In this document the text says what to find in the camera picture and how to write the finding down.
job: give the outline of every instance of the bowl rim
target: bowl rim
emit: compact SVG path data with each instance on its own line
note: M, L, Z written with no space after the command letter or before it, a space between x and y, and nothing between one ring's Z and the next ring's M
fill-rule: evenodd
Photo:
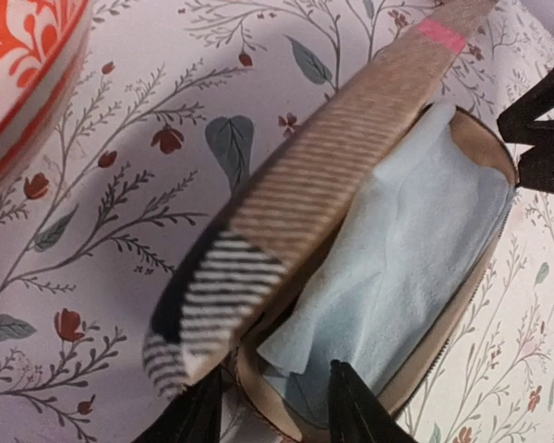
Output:
M22 93L18 96L17 100L12 104L12 106L10 106L8 111L5 113L4 117L2 117L2 119L0 120L0 136L7 128L7 126L11 123L11 121L14 119L15 115L18 114L20 109L28 101L31 94L36 90L37 85L39 85L39 83L43 80L45 75L47 75L47 72L49 72L49 70L52 68L52 66L55 63L55 60L60 56L60 54L66 47L68 41L72 36L72 33L77 28L81 18L86 13L89 5L91 5L91 0L80 0L80 7L76 11L76 15L68 23L62 35L62 38L59 40L54 50L47 55L47 58L45 59L45 63L43 63L43 65L39 69L39 72L37 72L37 75L32 78L30 83L24 88ZM10 147L8 147L8 150L5 152L5 155L7 155L9 151L10 151Z

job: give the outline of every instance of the branch print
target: branch print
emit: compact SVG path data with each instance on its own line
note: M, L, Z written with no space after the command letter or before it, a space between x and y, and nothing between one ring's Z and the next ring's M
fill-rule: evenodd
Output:
M84 428L90 423L87 416L92 412L96 396L91 394L89 400L79 401L72 409L70 405L60 404L56 394L61 388L89 388L90 377L107 369L109 361L118 356L116 348L127 340L126 335L118 327L114 327L111 335L101 334L100 330L97 324L81 320L77 312L64 309L56 313L54 332L62 347L54 354L54 362L45 370L42 365L34 365L21 350L12 348L0 360L0 397L26 400L37 413L53 413L60 426L71 425L79 441L97 441ZM97 337L102 340L100 346L93 345Z
M107 16L116 17L124 9L130 9L133 4L139 0L113 0L107 2L106 0L94 0L94 11L92 12L92 29L94 30L97 25L103 24L106 21Z
M35 280L30 280L30 278L39 276L44 272L61 269L64 266L74 263L81 257L90 256L94 248L107 241L115 242L118 248L120 245L124 244L127 250L130 252L135 251L142 260L145 260L147 264L151 264L155 268L160 268L164 271L171 270L172 267L166 265L155 253L152 253L148 246L141 244L138 238L126 235L126 230L139 224L149 223L155 226L164 226L166 222L177 223L179 220L194 225L195 219L205 214L198 212L172 212L169 206L165 203L161 203L170 202L170 200L182 192L193 180L194 174L184 182L183 186L178 186L177 188L167 191L165 193L166 197L161 197L161 202L159 202L158 205L148 206L134 220L125 222L99 237L98 234L101 228L117 219L117 216L112 214L112 210L116 206L126 203L128 194L141 188L154 177L152 172L143 171L137 174L132 181L122 181L125 177L126 169L130 167L128 163L126 166L122 167L120 173L114 177L113 182L108 186L105 200L102 200L102 205L99 207L99 216L95 222L94 229L85 242L80 245L73 254L51 266L17 273L18 264L31 250L43 252L57 243L65 234L66 227L72 222L76 209L67 210L64 212L64 215L59 215L57 219L54 219L54 215L63 205L66 197L87 177L88 173L93 169L93 165L98 163L98 161L102 159L103 154L108 152L108 147L117 137L133 125L146 122L151 118L155 119L159 117L159 113L168 114L168 112L165 111L165 106L186 90L213 88L224 84L228 79L234 76L246 72L243 68L234 67L212 69L207 74L199 75L201 68L203 68L202 60L189 67L185 73L175 81L174 90L162 98L157 97L156 90L162 84L163 78L165 77L163 67L152 72L148 80L139 79L135 84L129 85L127 91L135 95L135 100L133 104L127 106L125 117L103 142L101 147L94 153L91 160L86 162L86 165L79 174L73 179L70 179L68 186L64 186L64 184L67 183L67 166L72 147L75 146L81 138L89 138L94 132L95 126L108 123L108 118L117 115L121 109L122 105L120 102L114 102L113 106L106 106L103 109L103 100L110 88L109 80L106 79L106 76L111 74L109 69L104 69L105 73L102 74L102 81L96 90L95 96L90 99L90 104L82 110L81 115L78 117L71 130L68 130L68 125L71 124L73 112L68 109L56 129L61 145L60 179L58 183L49 183L43 174L36 174L33 176L32 180L27 179L25 182L25 194L27 198L45 198L48 193L51 193L53 195L52 203L46 215L39 223L39 226L36 228L33 236L10 265L10 269L0 285L0 295L15 281L33 284Z
M238 59L242 66L253 66L251 53L258 49L267 48L254 40L253 28L259 26L266 19L275 19L287 16L304 22L310 29L321 35L331 47L333 63L321 60L312 50L302 42L290 36L285 36L292 44L295 62L302 74L312 83L331 87L331 92L337 92L342 86L341 69L343 57L343 35L341 34L341 17L351 12L354 18L365 30L367 38L366 62L371 60L375 53L375 30L380 14L390 12L393 18L393 38L397 38L401 30L408 26L407 17L412 11L427 13L434 6L407 5L405 1L399 4L388 5L381 0L375 7L375 1L364 0L365 11L359 12L349 0L345 0L348 9L337 11L332 0L282 0L280 4L264 2L263 0L192 0L187 2L187 9L192 15L191 27L188 30L198 41L205 46L220 48L236 41L239 44Z
M480 393L477 400L474 402L474 406L469 408L468 413L463 414L466 404L468 404L468 400L474 394L476 386L488 379L488 373L497 368L496 359L501 354L500 350L504 342L500 339L500 322L495 324L494 320L497 317L497 314L500 311L500 306L515 278L523 269L525 269L526 262L527 258L524 255L522 247L519 245L517 237L512 236L509 258L507 260L508 272L507 276L503 280L503 289L480 341L478 344L473 345L470 352L471 356L468 357L462 400L459 403L455 418L453 419L452 425L447 433L447 437L445 439L446 442L451 441L455 434L459 433L465 425L468 425L470 422L480 418L478 409L486 400L489 398L495 398L497 401L501 400L501 397L505 395L505 390L500 383L519 363L522 362L522 360L519 360L518 356L516 356L513 362L506 367L503 375L499 377L499 380L495 386L491 389L485 389L484 393Z
M18 184L22 181L22 177L17 177L14 182L0 194L0 225L5 225L8 222L15 220L27 220L29 218L29 209L27 208L27 200L22 199L15 203L13 198L17 192Z
M487 20L486 28L488 28L488 37L490 38L490 48L493 60L495 59L497 49L501 46L513 49L517 43L525 42L525 37L519 32L515 32L514 35L510 35L512 34L512 31L510 31L508 27L506 18L502 18L499 24L492 23L490 20Z
M75 284L60 284L60 283L52 283L51 281L41 282L39 281L38 277L22 277L20 281L27 287L27 289L30 288L36 288L41 293L43 291L56 294L56 293L71 293L76 289Z
M480 108L483 105L490 115L496 113L495 102L480 88L481 83L495 82L485 68L478 66L479 62L483 60L485 60L485 56L482 54L482 50L478 46L468 43L441 84L442 95L448 92L455 95L458 91L452 90L452 87L448 85L448 79L452 78L457 81L458 85L470 96L471 104L467 108L468 112L478 118L482 116Z

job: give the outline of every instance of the black object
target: black object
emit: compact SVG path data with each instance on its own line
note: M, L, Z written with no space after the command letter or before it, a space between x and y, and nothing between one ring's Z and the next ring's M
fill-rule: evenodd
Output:
M133 443L218 443L222 425L222 368L176 397Z
M554 120L536 120L554 109L554 68L498 120L507 143L534 146L519 161L519 186L554 194Z
M415 443L348 363L331 362L331 443Z

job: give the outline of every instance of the pouch zipper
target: pouch zipper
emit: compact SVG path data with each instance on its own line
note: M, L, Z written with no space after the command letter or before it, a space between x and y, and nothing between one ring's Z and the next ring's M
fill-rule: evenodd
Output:
M507 226L507 220L509 219L509 215L511 214L511 209L512 209L512 204L509 207L509 209L507 210L507 213L505 214L505 217L504 217L502 223L500 224L499 232L497 233L497 239L498 240L500 240L502 238L502 235L505 231L505 227ZM482 284L482 281L484 281L484 278L486 277L486 275L487 275L487 271L485 270L482 273L482 276L478 279L478 282L476 283L475 289L472 291L472 296L470 297L470 300L468 301L468 305L467 305L466 309L468 307L470 307L470 305L472 305L472 302L474 302L476 294L478 293L478 289L480 289L480 285ZM421 381L419 381L418 385L416 385L415 390L413 390L412 394L410 394L408 399L406 399L404 404L400 408L398 408L397 411L393 411L391 413L392 417L395 418L404 411L404 408L406 406L408 406L408 404L410 404L410 402L412 401L412 399L414 398L416 393L420 391L421 387L423 386L423 383L425 383L425 380L427 380L428 377L433 372L433 370L437 368L441 357L445 354L445 352L447 351L448 346L450 345L450 340L452 339L452 335L453 335L453 331L450 334L450 337L448 337L448 339L443 343L443 346L441 346L440 351L437 353L437 355L433 359L433 363L431 363L428 370L425 372L425 375L421 378Z
M479 124L485 126L490 131L490 129L486 125L484 125L482 122L480 122L477 119L476 119L476 121L478 121ZM507 157L509 157L509 160L510 160L512 166L513 166L513 169L515 170L516 173L518 173L517 163L515 163L515 160L514 160L512 154L511 154L511 152L509 151L509 149L507 149L507 146L504 143L500 143L500 145L501 145L502 149L505 151L505 153L507 154ZM519 180L517 180L517 183L515 183L515 185L513 186L513 190L516 191L517 189L519 189L519 187L520 187ZM505 228L507 226L507 220L509 219L509 216L511 215L512 208L513 208L513 204L511 203L511 205L509 206L509 209L507 210L507 213L505 214L505 217L504 217L502 223L500 224L499 232L497 233L498 241L502 238L502 235L505 232ZM476 294L478 293L478 289L480 289L480 285L482 284L482 281L484 281L484 278L486 277L486 275L487 275L487 270L485 269L485 271L482 273L482 276L480 277L480 279L478 279L478 282L476 283L475 289L472 291L472 296L470 297L470 300L468 301L468 305L466 306L466 309L469 308L472 305L472 302L474 302L474 298L476 297ZM392 417L397 417L398 415L400 415L404 411L404 408L408 404L410 404L410 402L412 401L412 399L414 398L416 393L420 391L421 387L423 386L423 383L425 383L425 380L428 379L428 376L430 376L431 373L433 372L433 370L435 370L437 368L441 357L445 354L445 352L447 351L448 346L450 345L450 340L452 339L453 333L454 333L454 331L452 331L450 336L443 343L443 346L441 346L440 351L437 353L437 355L433 359L433 362L431 363L431 365L429 366L429 368L425 372L425 375L418 382L418 385L416 385L415 390L413 390L413 392L410 394L410 396L408 396L408 399L406 399L406 401L403 403L402 406L400 406L398 408L397 411L392 411L391 412Z

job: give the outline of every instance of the black and white striped end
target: black and white striped end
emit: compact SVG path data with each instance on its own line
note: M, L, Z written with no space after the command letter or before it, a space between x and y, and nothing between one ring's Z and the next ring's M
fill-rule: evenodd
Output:
M241 235L204 234L166 287L144 344L144 368L160 394L179 394L212 355L229 352L285 271Z

